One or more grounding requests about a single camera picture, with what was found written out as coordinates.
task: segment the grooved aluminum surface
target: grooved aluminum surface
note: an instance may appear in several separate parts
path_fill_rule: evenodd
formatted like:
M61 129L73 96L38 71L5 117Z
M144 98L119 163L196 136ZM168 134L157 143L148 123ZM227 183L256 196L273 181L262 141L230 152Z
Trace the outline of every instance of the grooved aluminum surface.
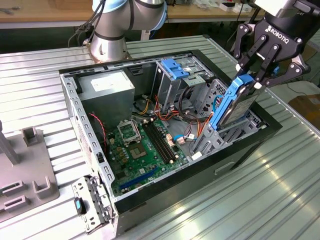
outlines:
M235 62L202 36L127 44L133 58L200 49L229 77ZM70 183L89 173L71 123L57 69L92 64L85 47L0 55L0 119L7 136L42 129L60 197L0 223L0 239L107 239L85 235ZM119 239L320 238L320 139L269 93L259 104L283 128L244 165L125 233Z

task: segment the green circuit board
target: green circuit board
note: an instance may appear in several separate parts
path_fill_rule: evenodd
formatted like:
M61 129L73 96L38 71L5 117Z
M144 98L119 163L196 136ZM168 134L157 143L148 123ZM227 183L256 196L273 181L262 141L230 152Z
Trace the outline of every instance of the green circuit board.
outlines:
M165 163L141 123L137 125L141 142L132 142L129 146L125 146L118 129L108 132L108 140L113 138L111 142L114 141L110 145L108 162L115 175L115 180L111 185L115 196L121 196L188 163L180 148L170 147L167 143L166 134L168 132L162 121L157 119L152 124L177 158L173 163ZM130 181L135 181L135 183L124 187Z

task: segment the gray plastic stand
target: gray plastic stand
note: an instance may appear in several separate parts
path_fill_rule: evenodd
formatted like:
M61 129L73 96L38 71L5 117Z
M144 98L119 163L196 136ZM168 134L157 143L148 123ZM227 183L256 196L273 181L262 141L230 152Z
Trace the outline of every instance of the gray plastic stand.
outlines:
M60 195L41 130L6 138L0 121L0 223Z

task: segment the robotiq logo text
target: robotiq logo text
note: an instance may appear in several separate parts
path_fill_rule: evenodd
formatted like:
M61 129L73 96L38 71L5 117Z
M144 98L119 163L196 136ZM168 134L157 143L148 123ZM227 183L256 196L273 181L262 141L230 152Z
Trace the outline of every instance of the robotiq logo text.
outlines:
M278 39L282 40L283 42L285 42L285 44L289 43L289 39L286 38L285 36L283 36L281 33L279 33L277 30L274 30L272 28L272 26L268 26L268 28L265 30L267 33L272 33L273 35L275 35Z

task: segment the yellow wire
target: yellow wire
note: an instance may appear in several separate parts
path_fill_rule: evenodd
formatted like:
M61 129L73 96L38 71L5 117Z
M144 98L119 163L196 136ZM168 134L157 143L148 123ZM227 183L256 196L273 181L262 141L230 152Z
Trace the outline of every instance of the yellow wire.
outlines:
M142 112L139 112L140 115L145 114L148 111L148 107L149 107L149 100L146 101L146 106L145 109Z

